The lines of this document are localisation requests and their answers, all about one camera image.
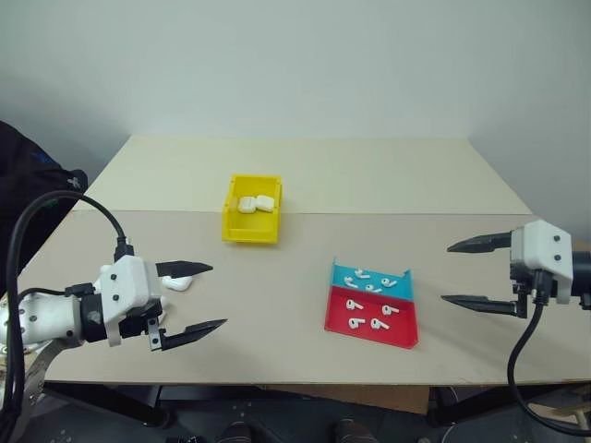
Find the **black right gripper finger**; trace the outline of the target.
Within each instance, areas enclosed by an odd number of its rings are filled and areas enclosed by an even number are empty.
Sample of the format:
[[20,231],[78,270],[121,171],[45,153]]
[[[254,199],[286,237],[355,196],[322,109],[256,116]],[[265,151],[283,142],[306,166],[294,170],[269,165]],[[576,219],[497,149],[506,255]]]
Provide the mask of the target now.
[[486,296],[477,295],[442,295],[440,298],[454,305],[480,313],[527,318],[526,303],[519,301],[493,301]]
[[511,244],[511,232],[483,234],[450,245],[447,251],[451,253],[480,254],[489,253],[499,248],[509,248]]

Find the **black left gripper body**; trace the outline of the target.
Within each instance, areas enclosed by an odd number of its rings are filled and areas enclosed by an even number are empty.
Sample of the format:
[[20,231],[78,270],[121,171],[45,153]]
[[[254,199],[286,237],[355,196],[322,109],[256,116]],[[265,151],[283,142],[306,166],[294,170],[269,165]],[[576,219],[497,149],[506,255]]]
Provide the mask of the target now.
[[122,339],[146,335],[152,351],[163,350],[159,318],[163,313],[160,301],[131,309],[119,323]]

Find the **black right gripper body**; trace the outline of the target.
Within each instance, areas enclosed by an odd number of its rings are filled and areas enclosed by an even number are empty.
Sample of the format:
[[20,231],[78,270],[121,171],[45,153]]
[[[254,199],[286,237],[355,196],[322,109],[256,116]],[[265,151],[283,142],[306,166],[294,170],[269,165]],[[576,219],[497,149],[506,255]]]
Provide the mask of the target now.
[[534,305],[541,303],[538,296],[538,284],[541,278],[541,269],[529,269],[525,266],[511,264],[510,280],[513,282],[513,294],[517,295],[514,302],[515,315],[519,318],[527,318],[528,298],[532,298]]

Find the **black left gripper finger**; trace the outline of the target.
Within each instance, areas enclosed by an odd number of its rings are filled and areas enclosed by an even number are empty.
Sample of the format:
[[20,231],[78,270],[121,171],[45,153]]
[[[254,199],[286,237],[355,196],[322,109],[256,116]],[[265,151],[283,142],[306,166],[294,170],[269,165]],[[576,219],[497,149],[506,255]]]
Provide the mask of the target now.
[[195,341],[199,341],[208,334],[214,332],[226,321],[227,319],[224,318],[190,325],[187,326],[183,332],[171,336],[166,335],[166,329],[159,329],[160,349],[162,351],[168,351]]
[[185,260],[167,261],[155,264],[159,277],[170,277],[173,279],[193,277],[203,272],[213,270],[213,266]]

